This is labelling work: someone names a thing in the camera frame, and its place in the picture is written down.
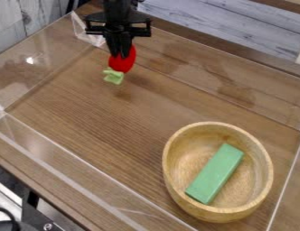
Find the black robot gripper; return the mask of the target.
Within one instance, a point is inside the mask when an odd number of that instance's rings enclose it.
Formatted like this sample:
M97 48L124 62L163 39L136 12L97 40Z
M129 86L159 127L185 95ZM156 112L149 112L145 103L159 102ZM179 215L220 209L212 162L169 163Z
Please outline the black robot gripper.
M105 35L108 48L113 57L119 56L120 51L124 59L129 57L132 37L152 36L152 19L137 11L131 11L128 15L119 17L116 20L107 18L107 14L100 12L86 15L84 21L88 34Z

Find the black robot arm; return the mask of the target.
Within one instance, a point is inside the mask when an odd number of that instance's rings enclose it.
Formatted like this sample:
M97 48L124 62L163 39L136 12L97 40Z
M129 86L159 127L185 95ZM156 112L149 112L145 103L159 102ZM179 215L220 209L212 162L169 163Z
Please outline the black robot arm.
M104 0L104 11L84 17L86 33L105 37L113 57L128 58L133 39L152 36L152 19L137 5L139 0Z

